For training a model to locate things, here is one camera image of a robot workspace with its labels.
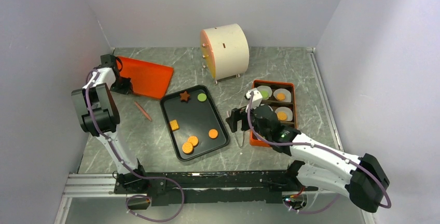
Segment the orange tray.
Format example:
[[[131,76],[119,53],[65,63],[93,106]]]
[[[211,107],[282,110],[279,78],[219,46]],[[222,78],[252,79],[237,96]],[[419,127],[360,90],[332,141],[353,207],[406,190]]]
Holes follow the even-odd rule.
[[[120,75],[130,78],[133,93],[141,96],[161,99],[167,92],[174,73],[174,68],[152,62],[118,57]]]

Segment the green sandwich cookie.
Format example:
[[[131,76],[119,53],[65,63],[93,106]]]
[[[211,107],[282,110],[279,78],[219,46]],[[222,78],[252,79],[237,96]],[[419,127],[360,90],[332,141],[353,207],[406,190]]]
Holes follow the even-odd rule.
[[[269,94],[268,94],[268,92],[267,91],[260,91],[260,93],[261,93],[261,95],[262,95],[262,98],[264,99],[264,100],[267,100],[268,98],[269,98]]]

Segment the black baking tray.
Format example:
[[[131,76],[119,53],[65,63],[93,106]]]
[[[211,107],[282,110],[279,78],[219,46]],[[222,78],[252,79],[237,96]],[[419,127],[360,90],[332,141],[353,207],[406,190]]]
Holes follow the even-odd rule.
[[[180,93],[184,91],[190,94],[188,102],[180,101]],[[197,100],[199,93],[207,95],[205,102]],[[229,134],[206,86],[196,85],[168,94],[160,100],[160,107],[168,124],[171,142],[179,160],[189,161],[229,144]],[[171,131],[169,125],[172,120],[177,120],[180,126],[174,132]],[[211,129],[218,130],[219,135],[216,139],[209,138],[208,132]],[[193,135],[198,137],[199,144],[194,147],[193,153],[186,155],[182,152],[182,145]]]

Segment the orange shell cookie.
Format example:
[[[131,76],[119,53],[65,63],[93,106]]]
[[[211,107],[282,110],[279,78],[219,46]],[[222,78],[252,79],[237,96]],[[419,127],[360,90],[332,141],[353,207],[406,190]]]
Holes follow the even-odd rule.
[[[276,98],[278,101],[285,101],[286,100],[286,95],[284,93],[278,93],[276,95]]]

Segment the orange cookie box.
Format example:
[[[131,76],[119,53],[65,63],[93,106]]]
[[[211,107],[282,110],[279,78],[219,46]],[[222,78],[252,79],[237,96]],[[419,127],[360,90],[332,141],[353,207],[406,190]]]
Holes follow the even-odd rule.
[[[273,144],[273,143],[268,142],[264,138],[263,138],[262,141],[258,139],[260,137],[260,135],[257,134],[254,131],[253,126],[251,124],[251,117],[250,117],[251,110],[256,109],[257,107],[259,107],[260,104],[268,104],[268,105],[270,105],[273,108],[273,111],[275,111],[278,107],[288,107],[288,108],[290,108],[293,111],[293,114],[294,114],[293,121],[291,121],[291,122],[280,121],[280,122],[283,123],[283,124],[286,124],[286,125],[290,125],[290,126],[292,126],[292,127],[297,129],[294,86],[291,83],[256,80],[256,81],[253,82],[253,87],[252,88],[256,88],[256,87],[261,86],[261,85],[265,85],[265,86],[271,87],[272,88],[272,96],[268,100],[263,100],[262,99],[262,100],[258,100],[258,101],[253,101],[252,98],[251,98],[250,101],[248,100],[248,104],[247,104],[245,110],[247,112],[247,117],[248,117],[249,127],[250,127],[250,129],[249,129],[250,130],[250,144],[252,146],[270,147],[269,144]],[[292,98],[293,98],[293,102],[292,103],[280,102],[280,101],[277,101],[274,98],[273,91],[276,90],[276,89],[279,89],[279,88],[288,89],[289,91],[292,92]]]

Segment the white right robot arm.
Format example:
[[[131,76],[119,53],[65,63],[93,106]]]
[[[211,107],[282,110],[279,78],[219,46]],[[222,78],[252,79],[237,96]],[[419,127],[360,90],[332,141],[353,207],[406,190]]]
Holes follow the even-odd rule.
[[[283,124],[269,106],[250,111],[234,108],[226,118],[232,132],[238,122],[273,150],[295,158],[286,170],[285,183],[291,190],[317,187],[350,199],[360,209],[375,213],[390,208],[390,181],[373,155],[351,155],[313,140],[300,130]]]

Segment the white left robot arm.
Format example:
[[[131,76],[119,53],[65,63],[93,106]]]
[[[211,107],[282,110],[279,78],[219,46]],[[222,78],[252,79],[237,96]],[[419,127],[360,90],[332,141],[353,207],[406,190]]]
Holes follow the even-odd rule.
[[[72,91],[71,98],[82,130],[96,137],[116,164],[115,193],[142,193],[149,181],[118,132],[121,118],[111,94],[132,92],[131,79],[120,75],[122,67],[120,58],[102,55],[101,64],[89,72],[82,88]]]

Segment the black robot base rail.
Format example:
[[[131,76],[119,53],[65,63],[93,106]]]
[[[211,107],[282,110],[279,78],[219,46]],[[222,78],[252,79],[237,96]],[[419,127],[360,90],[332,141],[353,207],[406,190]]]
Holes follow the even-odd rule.
[[[145,173],[147,179],[130,175],[124,183],[117,176],[114,194],[144,194],[152,206],[181,203],[253,202],[281,203],[297,193],[317,191],[303,186],[285,170]]]

